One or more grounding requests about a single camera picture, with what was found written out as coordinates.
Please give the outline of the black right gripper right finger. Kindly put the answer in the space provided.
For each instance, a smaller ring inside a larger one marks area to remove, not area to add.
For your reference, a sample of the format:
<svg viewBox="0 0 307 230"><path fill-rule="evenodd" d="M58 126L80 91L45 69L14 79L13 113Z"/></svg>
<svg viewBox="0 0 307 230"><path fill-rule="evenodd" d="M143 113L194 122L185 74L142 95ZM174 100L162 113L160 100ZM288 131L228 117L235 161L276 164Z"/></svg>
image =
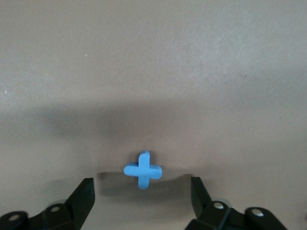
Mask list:
<svg viewBox="0 0 307 230"><path fill-rule="evenodd" d="M191 177L190 188L196 218L186 230L287 230L267 209L249 207L240 213L225 202L212 200L200 177Z"/></svg>

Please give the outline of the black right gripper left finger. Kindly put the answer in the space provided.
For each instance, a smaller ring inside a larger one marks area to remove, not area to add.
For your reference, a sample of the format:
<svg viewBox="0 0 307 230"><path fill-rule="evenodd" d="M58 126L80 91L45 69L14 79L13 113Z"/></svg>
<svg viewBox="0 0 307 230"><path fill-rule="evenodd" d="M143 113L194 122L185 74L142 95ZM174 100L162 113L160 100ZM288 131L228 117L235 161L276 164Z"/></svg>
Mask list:
<svg viewBox="0 0 307 230"><path fill-rule="evenodd" d="M29 217L13 211L0 217L0 230L81 230L94 206L94 179L85 178L63 203Z"/></svg>

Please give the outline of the blue foam letter x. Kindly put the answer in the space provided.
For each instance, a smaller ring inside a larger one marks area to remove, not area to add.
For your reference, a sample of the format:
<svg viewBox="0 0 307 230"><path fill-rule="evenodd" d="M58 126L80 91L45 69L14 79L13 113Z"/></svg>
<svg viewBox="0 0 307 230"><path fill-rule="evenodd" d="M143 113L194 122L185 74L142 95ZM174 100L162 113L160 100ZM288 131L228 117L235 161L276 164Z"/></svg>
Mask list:
<svg viewBox="0 0 307 230"><path fill-rule="evenodd" d="M124 167L124 174L126 176L136 177L140 189L147 189L151 179L158 180L163 175L162 167L150 164L150 159L150 152L146 150L140 153L138 162L127 163Z"/></svg>

